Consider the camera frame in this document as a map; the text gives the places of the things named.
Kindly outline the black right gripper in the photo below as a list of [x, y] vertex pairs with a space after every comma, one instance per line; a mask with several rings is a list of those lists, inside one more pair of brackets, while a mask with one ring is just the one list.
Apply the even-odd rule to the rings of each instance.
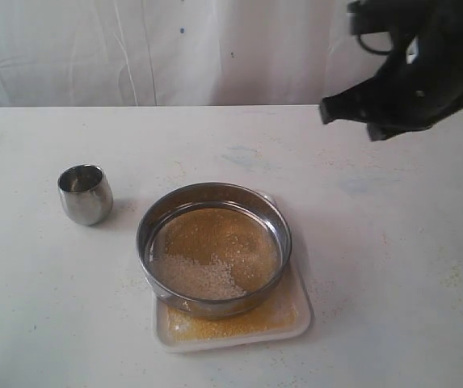
[[463, 108], [463, 1], [437, 1], [371, 77], [318, 105], [323, 124], [366, 124], [370, 141], [421, 132]]

